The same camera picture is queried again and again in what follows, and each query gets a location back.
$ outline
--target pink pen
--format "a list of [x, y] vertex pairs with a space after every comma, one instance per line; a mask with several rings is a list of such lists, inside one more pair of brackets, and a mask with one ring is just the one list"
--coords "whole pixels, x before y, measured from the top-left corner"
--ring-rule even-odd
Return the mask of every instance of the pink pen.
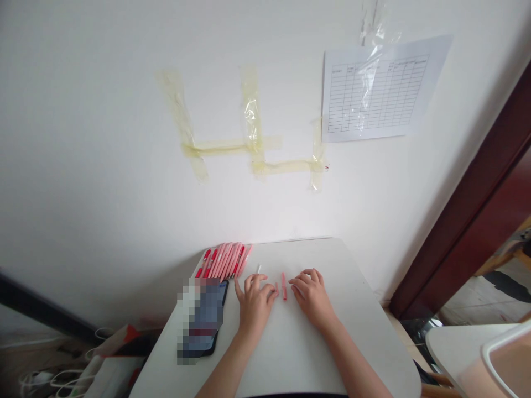
[[216, 250], [214, 250], [214, 253], [212, 254], [212, 257], [209, 260], [208, 269], [206, 270], [205, 277], [210, 277], [210, 274], [212, 272], [212, 266], [214, 264], [214, 261], [216, 260], [217, 253], [218, 249], [216, 248]]
[[284, 294], [284, 300], [288, 299], [288, 291], [286, 290], [286, 275], [282, 273], [282, 293]]
[[243, 269], [245, 268], [245, 265], [247, 264], [247, 259], [249, 258], [249, 255], [251, 251], [253, 250], [253, 245], [249, 247], [249, 250], [243, 255], [242, 265], [240, 266], [240, 270], [238, 271], [238, 277], [242, 275]]
[[221, 264], [221, 268], [220, 268], [220, 274], [218, 275], [218, 277], [220, 278], [220, 282], [223, 280], [222, 278], [225, 276], [225, 272], [227, 271], [228, 264], [230, 262], [232, 254], [234, 253], [235, 245], [236, 245], [235, 243], [230, 243], [230, 247], [227, 250], [227, 255], [223, 259], [223, 263]]
[[234, 267], [234, 271], [232, 273], [232, 277], [237, 277], [238, 274], [238, 267], [243, 261], [243, 253], [245, 253], [245, 246], [242, 245], [242, 248], [240, 249], [240, 254], [238, 254], [238, 258], [236, 259], [236, 266]]
[[210, 272], [209, 277], [216, 277], [217, 268], [218, 268], [218, 265], [219, 265], [219, 263], [221, 261], [221, 257], [223, 256], [223, 251], [225, 250], [225, 245], [226, 245], [226, 243], [222, 243], [221, 245], [219, 245], [218, 250], [217, 250], [216, 260], [212, 264], [212, 271]]
[[230, 277], [234, 271], [234, 267], [236, 266], [236, 261], [238, 260], [238, 257], [240, 256], [240, 249], [242, 247], [242, 243], [238, 242], [235, 243], [236, 248], [234, 249], [234, 254], [232, 255], [231, 262], [229, 263], [227, 267], [227, 272], [225, 272], [225, 277]]
[[232, 250], [232, 243], [227, 243], [225, 246], [225, 252], [223, 253], [223, 257], [220, 260], [220, 266], [217, 269], [216, 275], [214, 277], [220, 277], [221, 273], [225, 269], [225, 265], [227, 264], [227, 258], [231, 254]]

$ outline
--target masking tape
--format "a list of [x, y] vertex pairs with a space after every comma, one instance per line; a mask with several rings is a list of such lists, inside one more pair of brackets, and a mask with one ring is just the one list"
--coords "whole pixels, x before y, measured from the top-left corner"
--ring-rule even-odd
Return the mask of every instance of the masking tape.
[[[186, 152], [186, 148], [194, 148], [195, 143], [194, 130], [184, 102], [184, 86], [181, 75], [177, 71], [160, 71], [155, 74], [155, 77], [160, 88], [164, 91], [166, 103], [181, 137], [181, 147]], [[206, 170], [205, 161], [201, 156], [190, 157], [190, 164], [199, 182], [209, 180], [209, 172]]]
[[[190, 158], [192, 169], [200, 182], [206, 182], [209, 178], [205, 162], [202, 159], [204, 156], [256, 152], [258, 139], [253, 142], [245, 139], [232, 139], [195, 143], [194, 131], [184, 101], [184, 85], [179, 72], [160, 71], [156, 74], [156, 78], [166, 94], [166, 102], [179, 130], [183, 153], [187, 158]], [[260, 137], [259, 142], [261, 151], [282, 147], [282, 137], [279, 135]]]
[[310, 172], [310, 186], [315, 191], [322, 189], [322, 173], [324, 166], [324, 146], [321, 143], [321, 119], [314, 123], [313, 155], [310, 159], [266, 162], [264, 141], [262, 138], [262, 122], [258, 99], [258, 74], [256, 67], [245, 66], [241, 72], [244, 117], [247, 126], [246, 139], [251, 150], [251, 169], [255, 176], [264, 180], [268, 174], [288, 172]]
[[179, 131], [181, 149], [190, 159], [196, 178], [206, 182], [209, 174], [204, 156], [232, 155], [250, 153], [251, 169], [255, 176], [265, 180], [268, 174], [287, 172], [310, 172], [310, 186], [315, 191], [322, 189], [322, 173], [324, 172], [324, 146], [321, 143], [321, 119], [314, 123], [313, 155], [310, 159], [266, 162], [266, 150], [280, 149], [280, 136], [262, 135], [262, 121], [258, 96], [258, 74], [255, 66], [244, 66], [241, 70], [244, 118], [247, 133], [243, 139], [216, 140], [195, 143], [194, 131], [184, 101], [184, 85], [179, 72], [160, 71], [156, 73], [157, 81], [165, 93], [166, 102]]
[[[282, 148], [282, 137], [271, 135], [263, 138], [264, 150], [275, 150]], [[248, 141], [244, 139], [202, 141], [195, 144], [195, 147], [184, 148], [185, 155], [193, 156], [218, 156], [249, 153], [251, 148]]]

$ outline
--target dark red door frame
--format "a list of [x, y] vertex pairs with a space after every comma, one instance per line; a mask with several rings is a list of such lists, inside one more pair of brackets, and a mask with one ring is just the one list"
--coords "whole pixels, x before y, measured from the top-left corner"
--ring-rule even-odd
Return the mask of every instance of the dark red door frame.
[[426, 318], [531, 214], [531, 64], [433, 226], [389, 308]]

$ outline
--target table surface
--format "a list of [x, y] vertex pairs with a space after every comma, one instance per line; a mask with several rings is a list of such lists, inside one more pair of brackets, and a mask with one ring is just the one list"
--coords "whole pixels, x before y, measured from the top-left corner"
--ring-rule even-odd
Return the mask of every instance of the table surface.
[[[420, 396], [420, 377], [352, 256], [340, 239], [297, 240], [254, 245], [241, 283], [256, 272], [281, 285], [306, 268], [321, 272], [339, 319], [395, 398]], [[177, 363], [178, 307], [172, 313], [142, 370], [131, 398], [193, 397], [227, 350], [239, 323], [239, 303], [233, 280], [223, 310], [223, 325], [212, 356], [195, 365]], [[293, 292], [280, 295], [268, 324], [246, 367], [237, 397], [283, 392], [345, 394], [333, 358], [321, 335], [301, 312]]]
[[518, 325], [519, 323], [510, 323], [433, 328], [426, 335], [426, 345], [456, 390], [461, 396], [468, 397], [467, 388], [461, 382], [462, 376], [480, 359], [481, 346]]

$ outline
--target red pen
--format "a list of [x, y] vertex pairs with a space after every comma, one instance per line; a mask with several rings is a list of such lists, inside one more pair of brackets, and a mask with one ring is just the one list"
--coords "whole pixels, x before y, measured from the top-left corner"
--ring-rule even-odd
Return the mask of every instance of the red pen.
[[208, 249], [206, 254], [205, 254], [205, 257], [206, 257], [206, 261], [205, 259], [203, 258], [203, 272], [201, 273], [201, 277], [206, 277], [206, 272], [210, 266], [210, 260], [212, 259], [212, 254], [213, 254], [214, 250], [212, 248]]
[[214, 254], [212, 254], [212, 258], [210, 259], [210, 262], [209, 262], [209, 268], [206, 270], [205, 277], [210, 277], [210, 272], [212, 271], [212, 266], [214, 265], [214, 261], [216, 260], [217, 251], [218, 250], [216, 248], [216, 250], [214, 250]]
[[203, 264], [199, 268], [199, 271], [197, 272], [197, 275], [195, 276], [196, 278], [199, 278], [201, 276], [201, 274], [203, 272], [203, 268], [205, 268], [205, 265], [206, 265], [206, 259], [209, 257], [209, 255], [210, 255], [210, 249], [208, 249], [205, 252], [205, 256], [203, 257]]

